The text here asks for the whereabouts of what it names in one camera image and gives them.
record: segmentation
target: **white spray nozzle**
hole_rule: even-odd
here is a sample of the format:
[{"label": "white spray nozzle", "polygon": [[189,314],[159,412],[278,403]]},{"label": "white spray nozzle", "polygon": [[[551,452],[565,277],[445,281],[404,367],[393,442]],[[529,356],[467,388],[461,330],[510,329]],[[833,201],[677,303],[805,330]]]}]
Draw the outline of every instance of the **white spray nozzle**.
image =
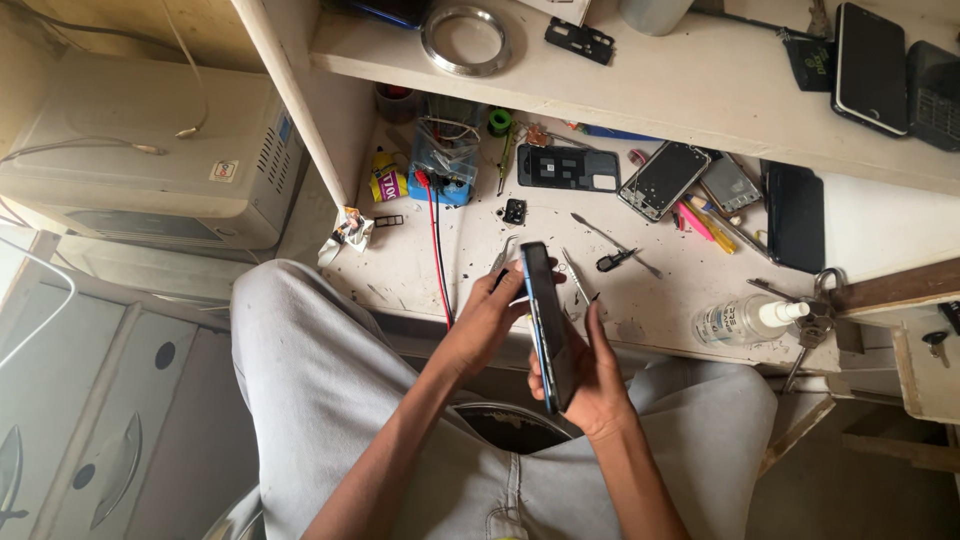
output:
[{"label": "white spray nozzle", "polygon": [[806,302],[771,302],[760,307],[760,321],[772,328],[785,327],[809,312],[810,306]]}]

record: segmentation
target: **black pouch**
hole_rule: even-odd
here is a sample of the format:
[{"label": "black pouch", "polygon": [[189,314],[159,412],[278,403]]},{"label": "black pouch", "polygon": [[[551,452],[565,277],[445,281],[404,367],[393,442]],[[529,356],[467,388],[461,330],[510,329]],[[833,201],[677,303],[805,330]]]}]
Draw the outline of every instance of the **black pouch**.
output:
[{"label": "black pouch", "polygon": [[786,36],[783,38],[797,86],[804,92],[829,92],[833,89],[836,44]]}]

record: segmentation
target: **label on bottle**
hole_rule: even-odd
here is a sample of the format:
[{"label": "label on bottle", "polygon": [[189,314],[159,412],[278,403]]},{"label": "label on bottle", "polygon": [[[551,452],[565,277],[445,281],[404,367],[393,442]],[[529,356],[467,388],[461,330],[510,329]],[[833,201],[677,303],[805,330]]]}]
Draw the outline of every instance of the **label on bottle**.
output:
[{"label": "label on bottle", "polygon": [[736,304],[737,301],[732,301],[704,309],[693,325],[697,339],[708,347],[715,347],[717,343],[740,345],[747,341],[747,326]]}]

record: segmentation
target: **spray bottle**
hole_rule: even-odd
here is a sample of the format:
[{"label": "spray bottle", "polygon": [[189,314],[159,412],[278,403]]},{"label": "spray bottle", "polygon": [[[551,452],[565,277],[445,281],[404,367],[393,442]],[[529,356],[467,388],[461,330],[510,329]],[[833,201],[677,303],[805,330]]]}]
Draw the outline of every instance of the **spray bottle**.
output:
[{"label": "spray bottle", "polygon": [[693,335],[708,347],[736,346],[780,338],[795,319],[810,312],[806,302],[790,304],[765,294],[752,294],[693,316]]}]

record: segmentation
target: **crumpled paper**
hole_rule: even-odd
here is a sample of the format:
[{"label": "crumpled paper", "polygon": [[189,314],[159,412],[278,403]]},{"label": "crumpled paper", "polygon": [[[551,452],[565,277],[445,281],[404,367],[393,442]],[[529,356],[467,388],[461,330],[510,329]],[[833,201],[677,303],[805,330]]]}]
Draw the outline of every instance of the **crumpled paper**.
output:
[{"label": "crumpled paper", "polygon": [[344,244],[360,253],[367,249],[370,234],[373,231],[373,220],[360,214],[360,210],[350,207],[340,207],[337,212],[337,221],[340,225],[333,230],[330,238],[317,252],[317,266],[325,268],[333,258],[340,253]]}]

